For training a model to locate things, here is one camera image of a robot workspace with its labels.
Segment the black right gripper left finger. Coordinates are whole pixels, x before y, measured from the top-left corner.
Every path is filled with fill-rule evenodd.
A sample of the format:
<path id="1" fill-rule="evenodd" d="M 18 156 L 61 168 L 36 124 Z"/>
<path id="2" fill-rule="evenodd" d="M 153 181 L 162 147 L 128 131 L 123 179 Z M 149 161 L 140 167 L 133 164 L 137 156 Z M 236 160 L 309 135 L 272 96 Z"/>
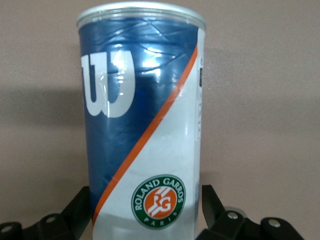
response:
<path id="1" fill-rule="evenodd" d="M 91 219 L 90 189 L 84 186 L 60 213 L 52 213 L 23 228 L 21 223 L 0 224 L 2 240 L 78 240 Z"/>

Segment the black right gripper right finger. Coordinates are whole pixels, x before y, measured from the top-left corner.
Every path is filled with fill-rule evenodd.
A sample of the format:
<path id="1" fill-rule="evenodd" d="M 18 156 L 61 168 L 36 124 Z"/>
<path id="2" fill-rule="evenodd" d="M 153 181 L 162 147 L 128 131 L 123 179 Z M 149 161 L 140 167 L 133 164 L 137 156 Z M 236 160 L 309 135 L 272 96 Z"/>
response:
<path id="1" fill-rule="evenodd" d="M 207 228 L 198 240 L 302 240 L 303 237 L 286 220 L 265 217 L 259 224 L 236 210 L 223 206 L 212 185 L 203 185 L 202 212 Z"/>

